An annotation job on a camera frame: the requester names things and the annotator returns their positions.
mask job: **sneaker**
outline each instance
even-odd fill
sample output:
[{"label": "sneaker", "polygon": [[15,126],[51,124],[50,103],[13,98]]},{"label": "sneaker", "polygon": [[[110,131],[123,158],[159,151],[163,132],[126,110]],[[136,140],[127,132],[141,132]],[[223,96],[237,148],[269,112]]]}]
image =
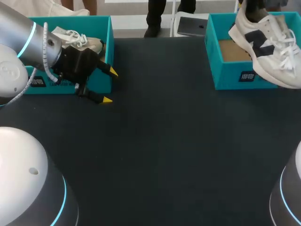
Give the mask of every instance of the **sneaker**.
[{"label": "sneaker", "polygon": [[161,26],[149,26],[144,35],[145,38],[156,38],[161,31]]},{"label": "sneaker", "polygon": [[230,37],[250,54],[253,69],[262,78],[285,88],[300,89],[301,51],[284,17],[266,12],[258,23],[252,23],[246,18],[244,2],[229,31]]},{"label": "sneaker", "polygon": [[103,49],[104,42],[97,38],[87,38],[84,34],[79,34],[73,30],[64,30],[56,27],[52,33],[62,40],[63,48],[73,46],[74,48],[83,51],[86,48],[92,49],[96,53],[100,53]]}]

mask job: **open shoe box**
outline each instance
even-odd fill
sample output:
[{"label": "open shoe box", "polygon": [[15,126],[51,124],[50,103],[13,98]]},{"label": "open shoe box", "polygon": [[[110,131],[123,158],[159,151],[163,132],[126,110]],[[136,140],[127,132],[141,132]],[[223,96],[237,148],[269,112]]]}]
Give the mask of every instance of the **open shoe box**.
[{"label": "open shoe box", "polygon": [[[297,12],[272,13],[284,15],[285,21],[301,43],[301,17]],[[205,45],[215,89],[270,89],[272,84],[253,71],[248,53],[237,46],[228,35],[235,22],[235,13],[210,14]]]},{"label": "open shoe box", "polygon": [[[114,36],[110,16],[59,16],[59,17],[32,17],[31,20],[43,26],[48,23],[48,29],[54,30],[57,26],[66,30],[75,30],[87,37],[95,37],[106,44],[105,56],[102,60],[113,65],[114,60]],[[33,67],[26,66],[30,76]],[[62,81],[55,85],[45,72],[38,71],[31,86],[25,94],[74,94],[75,88],[72,82]],[[111,77],[96,69],[88,79],[87,87],[96,93],[111,92]]]}]

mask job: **box label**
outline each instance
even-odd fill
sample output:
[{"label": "box label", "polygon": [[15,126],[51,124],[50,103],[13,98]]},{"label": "box label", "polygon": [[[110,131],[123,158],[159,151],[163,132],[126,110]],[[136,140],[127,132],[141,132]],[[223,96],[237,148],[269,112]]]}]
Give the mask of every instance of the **box label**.
[{"label": "box label", "polygon": [[255,71],[241,72],[238,81],[239,81],[239,82],[254,81],[255,76],[256,76],[256,72],[255,72]]},{"label": "box label", "polygon": [[30,84],[31,87],[46,87],[46,83],[42,76],[35,76]]}]

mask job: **white cable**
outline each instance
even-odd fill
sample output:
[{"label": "white cable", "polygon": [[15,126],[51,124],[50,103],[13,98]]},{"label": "white cable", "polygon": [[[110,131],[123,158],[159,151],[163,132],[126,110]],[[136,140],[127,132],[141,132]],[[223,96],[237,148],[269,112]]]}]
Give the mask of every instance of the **white cable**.
[{"label": "white cable", "polygon": [[26,86],[25,86],[25,88],[23,89],[23,91],[22,91],[21,93],[19,93],[17,96],[15,96],[15,97],[14,97],[11,101],[9,101],[6,105],[9,105],[9,104],[15,102],[17,99],[19,99],[21,96],[23,96],[23,94],[24,94],[24,93],[27,91],[27,89],[30,87],[30,84],[32,83],[32,80],[34,79],[36,73],[37,73],[37,69],[34,68],[32,74],[31,74],[31,76],[30,76],[30,78],[29,78],[29,80],[28,80],[28,82],[27,82],[27,84],[26,84]]},{"label": "white cable", "polygon": [[55,83],[57,82],[57,77],[55,77],[49,70],[48,61],[47,61],[47,39],[48,39],[48,24],[44,23],[44,32],[43,32],[43,63],[44,69],[48,77]]}]

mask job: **printed logo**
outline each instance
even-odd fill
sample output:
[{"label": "printed logo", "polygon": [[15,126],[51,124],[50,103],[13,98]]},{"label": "printed logo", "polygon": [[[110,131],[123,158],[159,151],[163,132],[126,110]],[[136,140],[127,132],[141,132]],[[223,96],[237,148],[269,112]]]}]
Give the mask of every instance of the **printed logo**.
[{"label": "printed logo", "polygon": [[238,81],[240,81],[240,82],[254,81],[255,76],[256,76],[256,72],[255,71],[241,72]]}]

